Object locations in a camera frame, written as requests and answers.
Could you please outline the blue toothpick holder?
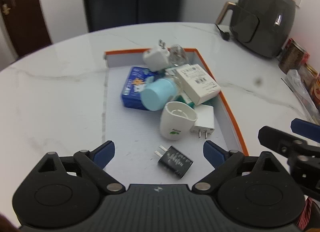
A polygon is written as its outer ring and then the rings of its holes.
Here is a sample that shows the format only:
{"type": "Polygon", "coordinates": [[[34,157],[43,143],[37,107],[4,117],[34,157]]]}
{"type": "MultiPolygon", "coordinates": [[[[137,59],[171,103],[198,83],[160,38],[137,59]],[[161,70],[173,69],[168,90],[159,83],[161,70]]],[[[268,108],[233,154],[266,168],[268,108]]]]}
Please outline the blue toothpick holder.
{"type": "Polygon", "coordinates": [[[172,78],[162,78],[148,84],[140,93],[143,106],[150,111],[161,110],[179,93],[180,86],[172,78]]]}

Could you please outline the clear repellent liquid bottle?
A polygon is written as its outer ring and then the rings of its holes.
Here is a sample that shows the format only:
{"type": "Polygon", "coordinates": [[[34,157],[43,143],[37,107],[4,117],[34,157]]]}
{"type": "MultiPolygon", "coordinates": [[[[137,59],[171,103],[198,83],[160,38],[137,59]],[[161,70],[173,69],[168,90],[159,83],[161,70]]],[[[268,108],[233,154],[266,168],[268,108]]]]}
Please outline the clear repellent liquid bottle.
{"type": "Polygon", "coordinates": [[[188,64],[189,59],[183,47],[176,44],[169,48],[169,62],[172,66],[180,67],[182,65],[188,64]]]}

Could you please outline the blue lid food jar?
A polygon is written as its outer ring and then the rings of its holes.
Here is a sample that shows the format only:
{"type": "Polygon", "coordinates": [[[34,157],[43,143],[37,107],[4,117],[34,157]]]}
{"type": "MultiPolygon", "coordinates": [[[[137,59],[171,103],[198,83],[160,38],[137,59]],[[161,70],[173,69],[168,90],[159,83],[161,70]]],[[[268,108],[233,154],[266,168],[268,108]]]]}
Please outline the blue lid food jar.
{"type": "Polygon", "coordinates": [[[313,80],[309,94],[316,108],[320,110],[320,75],[313,80]]]}

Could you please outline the black air fryer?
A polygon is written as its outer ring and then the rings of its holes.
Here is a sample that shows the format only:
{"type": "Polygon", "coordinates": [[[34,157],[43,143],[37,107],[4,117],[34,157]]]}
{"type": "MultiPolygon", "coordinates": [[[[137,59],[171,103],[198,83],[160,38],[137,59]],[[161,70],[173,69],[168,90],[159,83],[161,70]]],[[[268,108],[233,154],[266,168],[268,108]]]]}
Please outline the black air fryer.
{"type": "Polygon", "coordinates": [[[229,29],[240,44],[251,51],[272,58],[280,54],[293,27],[294,0],[238,0],[226,2],[215,24],[222,23],[231,10],[229,29]]]}

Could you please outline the blue tissue pack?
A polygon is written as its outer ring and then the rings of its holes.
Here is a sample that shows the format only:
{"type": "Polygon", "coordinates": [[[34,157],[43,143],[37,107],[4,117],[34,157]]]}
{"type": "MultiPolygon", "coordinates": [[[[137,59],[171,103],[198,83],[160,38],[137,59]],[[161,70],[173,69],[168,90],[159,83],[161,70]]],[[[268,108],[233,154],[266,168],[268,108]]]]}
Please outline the blue tissue pack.
{"type": "Polygon", "coordinates": [[[148,110],[141,101],[140,94],[145,87],[159,78],[159,73],[148,68],[132,67],[121,92],[121,100],[126,108],[148,110]]]}

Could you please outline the glass jar dark contents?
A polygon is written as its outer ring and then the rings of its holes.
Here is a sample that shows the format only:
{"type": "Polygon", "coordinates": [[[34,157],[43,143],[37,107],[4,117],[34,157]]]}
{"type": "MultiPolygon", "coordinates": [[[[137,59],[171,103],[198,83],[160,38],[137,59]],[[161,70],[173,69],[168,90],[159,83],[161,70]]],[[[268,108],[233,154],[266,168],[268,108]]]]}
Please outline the glass jar dark contents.
{"type": "Polygon", "coordinates": [[[290,38],[280,54],[278,67],[287,74],[291,69],[298,70],[309,59],[309,56],[304,48],[290,38]]]}

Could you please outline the orange rimmed white tray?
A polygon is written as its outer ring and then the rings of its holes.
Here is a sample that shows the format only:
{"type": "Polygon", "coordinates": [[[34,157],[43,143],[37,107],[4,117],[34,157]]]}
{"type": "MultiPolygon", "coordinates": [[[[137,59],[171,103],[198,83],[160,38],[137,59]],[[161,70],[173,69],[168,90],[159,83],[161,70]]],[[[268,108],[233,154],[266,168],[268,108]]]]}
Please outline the orange rimmed white tray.
{"type": "Polygon", "coordinates": [[[177,100],[185,85],[213,84],[213,74],[196,49],[177,75],[140,78],[147,70],[143,50],[108,51],[105,55],[105,138],[114,142],[105,171],[124,186],[187,184],[193,186],[214,167],[204,157],[204,143],[247,153],[239,126],[223,93],[207,95],[191,107],[177,100]]]}

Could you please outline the clear plastic bag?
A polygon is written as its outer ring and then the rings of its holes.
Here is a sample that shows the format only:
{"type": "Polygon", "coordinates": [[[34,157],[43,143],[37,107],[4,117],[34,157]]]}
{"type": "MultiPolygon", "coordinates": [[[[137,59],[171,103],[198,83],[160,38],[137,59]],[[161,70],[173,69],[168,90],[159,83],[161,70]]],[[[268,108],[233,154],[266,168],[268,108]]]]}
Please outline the clear plastic bag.
{"type": "Polygon", "coordinates": [[[296,69],[290,69],[285,76],[284,82],[295,94],[296,98],[302,105],[308,120],[312,123],[319,125],[319,110],[315,106],[307,89],[302,83],[298,71],[296,69]]]}

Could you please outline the white wall charger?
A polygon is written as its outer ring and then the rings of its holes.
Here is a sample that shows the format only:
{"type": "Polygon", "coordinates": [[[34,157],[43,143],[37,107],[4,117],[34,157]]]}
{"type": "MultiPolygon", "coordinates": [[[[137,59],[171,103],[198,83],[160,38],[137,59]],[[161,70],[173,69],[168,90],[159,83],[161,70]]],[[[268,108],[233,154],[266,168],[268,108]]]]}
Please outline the white wall charger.
{"type": "Polygon", "coordinates": [[[214,107],[209,105],[199,105],[194,108],[197,120],[191,128],[192,133],[197,133],[198,137],[204,136],[205,139],[215,130],[214,107]]]}

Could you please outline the black USB charger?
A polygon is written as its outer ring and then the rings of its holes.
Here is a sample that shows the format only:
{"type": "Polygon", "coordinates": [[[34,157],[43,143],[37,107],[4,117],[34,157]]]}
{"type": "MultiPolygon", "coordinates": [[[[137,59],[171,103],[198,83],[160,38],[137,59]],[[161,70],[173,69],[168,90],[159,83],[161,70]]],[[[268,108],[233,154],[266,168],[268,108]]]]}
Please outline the black USB charger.
{"type": "Polygon", "coordinates": [[[159,148],[160,150],[154,151],[154,154],[158,157],[157,164],[179,179],[183,178],[194,161],[174,146],[170,146],[169,148],[159,146],[159,148]]]}

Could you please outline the white mosquito repellent heater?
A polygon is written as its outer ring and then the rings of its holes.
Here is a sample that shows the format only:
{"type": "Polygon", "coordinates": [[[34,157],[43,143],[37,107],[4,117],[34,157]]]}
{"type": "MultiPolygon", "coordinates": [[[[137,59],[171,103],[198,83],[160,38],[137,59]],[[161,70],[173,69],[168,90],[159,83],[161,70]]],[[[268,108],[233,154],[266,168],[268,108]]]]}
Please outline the white mosquito repellent heater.
{"type": "Polygon", "coordinates": [[[195,110],[187,104],[168,102],[161,114],[160,134],[168,140],[179,140],[190,131],[196,120],[195,110]]]}

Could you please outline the small white cube charger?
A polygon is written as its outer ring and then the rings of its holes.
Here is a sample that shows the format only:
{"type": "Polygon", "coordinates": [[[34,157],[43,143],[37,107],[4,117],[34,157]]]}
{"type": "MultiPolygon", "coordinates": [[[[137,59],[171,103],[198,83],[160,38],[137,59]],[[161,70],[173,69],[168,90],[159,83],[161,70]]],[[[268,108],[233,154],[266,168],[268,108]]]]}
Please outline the small white cube charger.
{"type": "Polygon", "coordinates": [[[152,72],[168,68],[170,66],[169,57],[170,51],[161,39],[152,49],[143,52],[143,61],[152,72]]]}

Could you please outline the dark brown door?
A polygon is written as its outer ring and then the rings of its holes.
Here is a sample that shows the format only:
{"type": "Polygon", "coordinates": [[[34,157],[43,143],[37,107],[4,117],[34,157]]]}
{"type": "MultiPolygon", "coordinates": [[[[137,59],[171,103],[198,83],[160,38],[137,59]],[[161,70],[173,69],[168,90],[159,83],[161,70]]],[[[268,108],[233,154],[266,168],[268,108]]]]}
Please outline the dark brown door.
{"type": "Polygon", "coordinates": [[[1,15],[19,57],[52,44],[39,0],[1,0],[1,15]]]}

